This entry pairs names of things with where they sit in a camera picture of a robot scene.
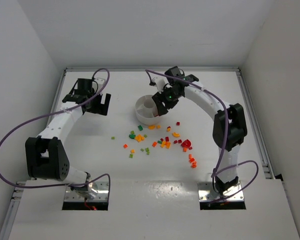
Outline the red round lego piece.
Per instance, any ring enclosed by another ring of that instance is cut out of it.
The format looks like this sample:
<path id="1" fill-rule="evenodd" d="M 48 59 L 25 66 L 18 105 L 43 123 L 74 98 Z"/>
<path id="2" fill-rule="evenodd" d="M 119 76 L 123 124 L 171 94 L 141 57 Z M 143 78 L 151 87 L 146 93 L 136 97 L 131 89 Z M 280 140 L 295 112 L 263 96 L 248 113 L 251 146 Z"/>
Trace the red round lego piece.
<path id="1" fill-rule="evenodd" d="M 185 141 L 183 141 L 183 142 L 181 143 L 181 146 L 182 146 L 183 148 L 190 148 L 191 145 L 192 145 L 192 142 L 191 142 L 189 139 L 186 139 Z"/>

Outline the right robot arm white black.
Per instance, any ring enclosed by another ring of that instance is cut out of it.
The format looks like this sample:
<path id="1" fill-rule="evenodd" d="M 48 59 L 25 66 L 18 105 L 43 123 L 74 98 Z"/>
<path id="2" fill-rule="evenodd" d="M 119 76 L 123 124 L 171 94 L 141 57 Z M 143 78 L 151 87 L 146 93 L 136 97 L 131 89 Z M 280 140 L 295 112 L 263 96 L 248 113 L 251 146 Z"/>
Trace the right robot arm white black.
<path id="1" fill-rule="evenodd" d="M 197 104 L 213 120 L 212 138 L 219 157 L 212 171 L 214 189 L 219 195 L 239 182 L 236 166 L 238 153 L 248 134 L 243 106 L 229 104 L 207 90 L 193 74 L 185 75 L 174 66 L 165 73 L 155 73 L 150 86 L 157 88 L 152 96 L 159 116 L 166 115 L 181 97 Z"/>

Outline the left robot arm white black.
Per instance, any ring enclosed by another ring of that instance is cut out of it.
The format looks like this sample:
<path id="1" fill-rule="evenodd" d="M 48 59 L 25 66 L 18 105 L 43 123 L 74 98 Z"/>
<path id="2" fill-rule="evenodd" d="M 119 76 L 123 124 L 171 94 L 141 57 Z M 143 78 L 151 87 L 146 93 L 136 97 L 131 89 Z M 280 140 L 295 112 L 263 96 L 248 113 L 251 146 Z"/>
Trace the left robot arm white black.
<path id="1" fill-rule="evenodd" d="M 105 81 L 95 78 L 78 78 L 63 98 L 59 113 L 37 137 L 25 142 L 27 172 L 31 178 L 56 180 L 70 187 L 77 195 L 92 200 L 98 194 L 91 175 L 70 165 L 64 148 L 70 131 L 85 113 L 106 116 L 111 95 L 102 101 Z"/>

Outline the orange arch lego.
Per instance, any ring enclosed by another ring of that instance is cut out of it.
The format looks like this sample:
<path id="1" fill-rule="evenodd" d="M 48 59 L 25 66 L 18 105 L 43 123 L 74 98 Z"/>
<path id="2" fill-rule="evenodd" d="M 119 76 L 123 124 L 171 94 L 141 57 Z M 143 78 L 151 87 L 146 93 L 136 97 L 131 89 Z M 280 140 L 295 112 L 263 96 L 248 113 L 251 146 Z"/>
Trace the orange arch lego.
<path id="1" fill-rule="evenodd" d="M 173 135 L 175 138 L 179 138 L 179 137 L 180 137 L 180 134 L 177 133 L 177 132 L 173 132 L 172 135 Z"/>

